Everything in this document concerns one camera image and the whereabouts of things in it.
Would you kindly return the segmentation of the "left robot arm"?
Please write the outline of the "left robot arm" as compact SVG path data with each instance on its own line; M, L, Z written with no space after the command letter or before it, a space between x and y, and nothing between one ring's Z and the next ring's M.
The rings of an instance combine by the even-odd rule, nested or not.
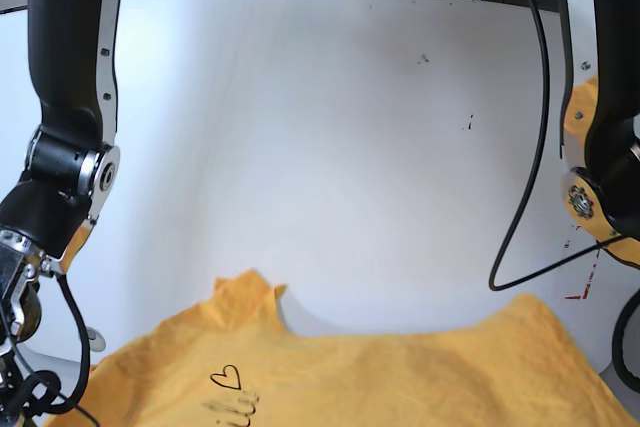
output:
M558 0L564 202L594 250L639 266L639 0Z

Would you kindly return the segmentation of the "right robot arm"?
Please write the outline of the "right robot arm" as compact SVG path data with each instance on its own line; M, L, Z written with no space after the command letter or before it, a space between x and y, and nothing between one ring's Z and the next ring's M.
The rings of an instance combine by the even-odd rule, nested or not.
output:
M118 90L115 45L121 0L28 0L28 61L41 108L16 186L1 203L1 422L29 426L80 409L90 342L67 271L112 190ZM34 370L18 344L37 331L41 277L57 281L81 345L69 394L59 376Z

